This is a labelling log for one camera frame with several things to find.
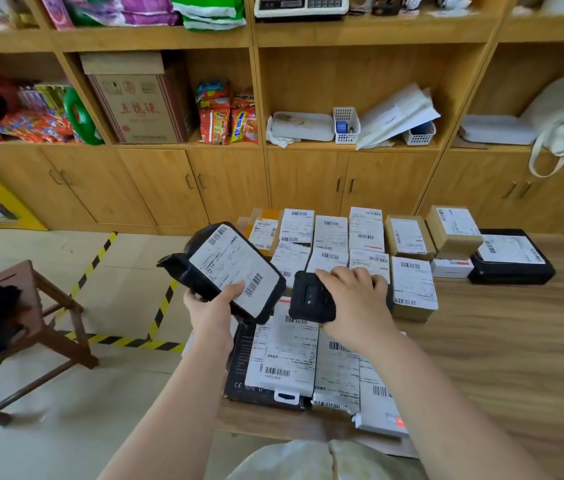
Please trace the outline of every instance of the yellow and black striped tape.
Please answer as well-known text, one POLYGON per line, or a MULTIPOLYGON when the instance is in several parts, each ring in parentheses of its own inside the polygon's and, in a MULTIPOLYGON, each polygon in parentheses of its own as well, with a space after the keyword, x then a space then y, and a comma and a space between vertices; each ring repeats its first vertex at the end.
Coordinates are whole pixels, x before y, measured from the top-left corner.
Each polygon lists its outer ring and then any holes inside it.
MULTIPOLYGON (((59 330, 60 333, 71 340, 76 339, 74 331, 59 330)), ((100 335, 96 333, 87 333, 89 344, 114 345, 116 347, 131 347, 133 349, 149 349, 163 350, 166 352, 182 353, 186 344, 178 344, 177 342, 162 342, 161 340, 151 339, 126 339, 117 337, 116 335, 100 335)))
MULTIPOLYGON (((91 264, 88 266, 88 268, 86 269, 84 274, 82 274, 82 277, 75 284, 75 286, 73 286, 73 289, 70 291, 70 297, 71 298, 74 299, 75 297, 77 297, 77 295, 82 290, 82 288, 84 288, 84 285, 86 284, 87 279, 90 278, 90 275, 93 274, 93 271, 95 271, 95 268, 97 267, 97 265, 102 261, 104 254, 106 254, 108 249, 111 247, 111 244, 113 244, 113 241, 115 240, 116 237, 117 237, 116 232, 112 232, 111 235, 108 236, 108 239, 104 243, 104 246, 102 246, 102 249, 99 250, 99 252, 97 253, 97 256, 95 256, 95 258, 93 259, 93 262, 91 262, 91 264)), ((51 319, 51 321, 48 323, 48 326, 51 327, 51 328, 55 328, 55 325, 57 325, 57 323, 62 319, 62 317, 65 314, 66 314, 66 308, 62 308, 51 319)))
POLYGON ((146 337, 148 340, 156 340, 158 335, 159 326, 161 325, 162 320, 166 316, 166 310, 168 310, 168 306, 170 305, 170 301, 173 299, 173 293, 175 292, 175 287, 179 283, 175 280, 170 282, 168 285, 168 289, 166 290, 166 294, 162 299, 161 305, 159 306, 158 312, 155 314, 155 318, 153 319, 153 323, 150 324, 149 335, 146 337))

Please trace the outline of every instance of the canvas bag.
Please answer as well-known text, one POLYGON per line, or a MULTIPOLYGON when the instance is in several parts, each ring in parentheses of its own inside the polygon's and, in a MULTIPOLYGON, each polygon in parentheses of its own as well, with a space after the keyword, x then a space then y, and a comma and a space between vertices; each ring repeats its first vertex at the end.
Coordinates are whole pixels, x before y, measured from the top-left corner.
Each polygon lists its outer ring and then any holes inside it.
POLYGON ((530 172, 540 178, 557 173, 564 166, 564 77, 545 87, 526 108, 520 120, 531 124, 539 133, 528 161, 530 172), (559 158, 549 175, 540 175, 535 170, 535 163, 542 147, 559 158))

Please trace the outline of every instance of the person's right hand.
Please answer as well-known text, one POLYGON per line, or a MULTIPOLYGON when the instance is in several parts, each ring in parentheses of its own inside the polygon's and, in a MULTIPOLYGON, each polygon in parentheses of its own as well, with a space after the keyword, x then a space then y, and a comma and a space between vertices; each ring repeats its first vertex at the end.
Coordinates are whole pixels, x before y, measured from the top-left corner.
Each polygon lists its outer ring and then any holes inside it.
POLYGON ((386 306, 389 285, 382 276, 371 276, 366 268, 338 266, 327 273, 315 271, 333 296, 335 321, 324 330, 349 349, 366 355, 366 350, 386 333, 398 333, 386 306))

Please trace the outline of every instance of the black box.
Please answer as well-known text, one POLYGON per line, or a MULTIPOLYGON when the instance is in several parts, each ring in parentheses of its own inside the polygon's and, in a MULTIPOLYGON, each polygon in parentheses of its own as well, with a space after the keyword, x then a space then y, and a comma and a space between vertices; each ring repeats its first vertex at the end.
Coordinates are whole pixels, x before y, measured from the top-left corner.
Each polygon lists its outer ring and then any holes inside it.
POLYGON ((489 249, 488 235, 526 237, 533 246, 537 257, 541 258, 544 264, 489 262, 485 261, 478 251, 471 256, 474 268, 468 278, 472 283, 476 285, 543 285, 555 276, 555 268, 549 259, 542 254, 542 251, 522 229, 480 229, 480 232, 485 239, 484 244, 480 247, 481 250, 489 249))
POLYGON ((305 404, 307 401, 310 401, 310 398, 301 397, 300 403, 296 406, 280 403, 275 400, 275 393, 272 390, 250 387, 244 383, 254 336, 254 324, 239 324, 238 331, 235 334, 234 347, 230 359, 229 375, 224 386, 224 397, 231 401, 239 401, 240 403, 261 404, 262 406, 273 406, 275 408, 296 411, 304 410, 305 404))

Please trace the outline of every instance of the wooden table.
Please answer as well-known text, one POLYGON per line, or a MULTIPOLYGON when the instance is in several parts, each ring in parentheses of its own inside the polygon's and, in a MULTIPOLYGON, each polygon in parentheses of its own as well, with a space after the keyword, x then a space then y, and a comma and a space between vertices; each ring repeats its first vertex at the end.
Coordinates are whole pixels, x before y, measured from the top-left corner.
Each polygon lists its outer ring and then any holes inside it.
MULTIPOLYGON (((564 236, 533 238, 557 270, 547 285, 436 280, 439 311, 427 323, 398 326, 549 473, 564 478, 564 236)), ((374 440, 345 418, 228 400, 217 428, 281 440, 374 440)))

